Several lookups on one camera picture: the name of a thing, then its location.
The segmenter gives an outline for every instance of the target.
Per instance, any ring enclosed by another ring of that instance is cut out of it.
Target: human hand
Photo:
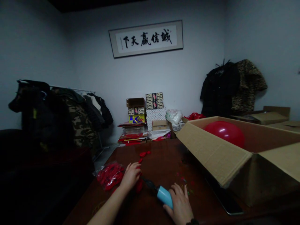
[[[169,190],[173,201],[173,210],[167,205],[163,205],[163,208],[167,211],[176,225],[186,225],[194,218],[192,208],[188,200],[187,186],[184,186],[184,193],[181,187],[176,183],[171,187],[174,189]]]
[[[141,164],[139,164],[138,162],[135,162],[133,164],[129,163],[121,181],[120,188],[128,192],[134,187],[134,185],[140,178],[140,173],[142,172],[141,169],[137,169],[137,167],[139,166],[141,166]]]

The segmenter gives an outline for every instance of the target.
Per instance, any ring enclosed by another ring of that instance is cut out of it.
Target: red plastic bag
[[[195,120],[195,119],[202,119],[202,118],[206,118],[205,115],[203,114],[199,114],[197,112],[193,112],[191,115],[189,115],[188,117],[185,117],[188,120]]]
[[[124,167],[117,162],[112,162],[102,166],[100,170],[96,170],[93,174],[103,189],[109,191],[122,181]]]

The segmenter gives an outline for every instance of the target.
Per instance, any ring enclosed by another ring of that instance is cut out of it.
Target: framed calligraphy
[[[114,58],[183,49],[182,20],[109,30]]]

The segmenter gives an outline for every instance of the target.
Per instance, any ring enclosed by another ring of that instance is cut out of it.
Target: clothing rack
[[[26,82],[26,81],[24,81],[24,80],[21,80],[21,79],[17,80],[17,82],[18,82],[18,83],[28,83],[28,82]],[[83,90],[83,89],[78,89],[78,88],[63,87],[63,86],[57,86],[57,85],[49,85],[49,86],[50,86],[50,87],[53,87],[53,88],[67,88],[67,89],[71,89],[71,90],[74,90],[74,91],[91,92],[91,93],[93,93],[93,94],[96,93],[95,91],[88,91],[88,90]],[[102,151],[98,150],[98,151],[96,152],[96,154],[95,154],[94,157],[93,157],[93,161],[96,161],[96,160],[98,159],[98,157],[101,155],[101,153],[102,153],[105,149],[109,148],[109,146],[104,146],[104,147],[102,146],[102,141],[101,141],[101,135],[100,135],[100,132],[97,132],[97,135],[98,135],[98,138],[99,138],[99,141],[100,141],[100,150],[102,149]]]
[[[18,80],[17,82],[19,82],[19,83],[28,83],[28,82],[26,82],[24,80]],[[53,88],[67,88],[67,89],[71,89],[71,90],[75,90],[75,91],[91,92],[93,94],[96,93],[95,91],[82,90],[82,89],[78,89],[78,88],[63,87],[63,86],[57,86],[57,85],[49,85],[49,86],[53,87]]]

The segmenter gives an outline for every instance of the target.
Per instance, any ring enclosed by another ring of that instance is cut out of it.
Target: inflated red balloon
[[[232,123],[216,121],[208,124],[204,130],[240,148],[244,147],[245,136],[240,128]]]

